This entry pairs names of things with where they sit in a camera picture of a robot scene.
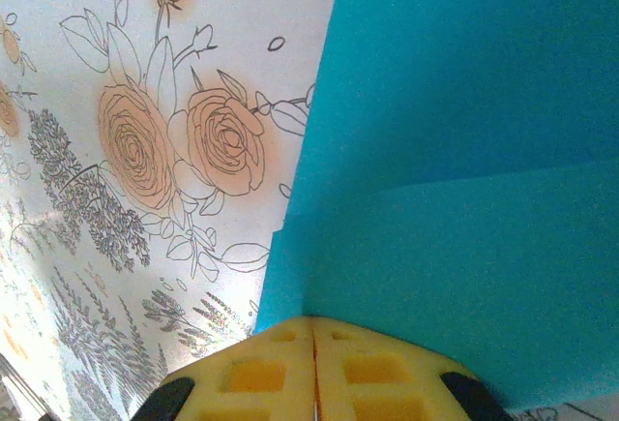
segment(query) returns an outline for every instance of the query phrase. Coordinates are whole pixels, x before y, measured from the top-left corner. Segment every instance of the floral patterned paper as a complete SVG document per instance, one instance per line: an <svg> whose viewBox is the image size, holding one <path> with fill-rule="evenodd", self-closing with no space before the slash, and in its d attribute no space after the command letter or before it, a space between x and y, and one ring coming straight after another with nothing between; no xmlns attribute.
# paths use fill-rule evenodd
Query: floral patterned paper
<svg viewBox="0 0 619 421"><path fill-rule="evenodd" d="M0 352L60 419L251 334L332 4L0 1Z"/></svg>

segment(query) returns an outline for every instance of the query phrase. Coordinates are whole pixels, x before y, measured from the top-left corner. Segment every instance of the floral wallpaper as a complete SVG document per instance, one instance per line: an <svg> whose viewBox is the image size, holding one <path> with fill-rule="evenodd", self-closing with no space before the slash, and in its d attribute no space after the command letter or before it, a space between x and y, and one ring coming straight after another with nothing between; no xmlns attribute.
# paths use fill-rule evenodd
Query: floral wallpaper
<svg viewBox="0 0 619 421"><path fill-rule="evenodd" d="M59 419L251 335L332 5L0 0L0 353Z"/></svg>

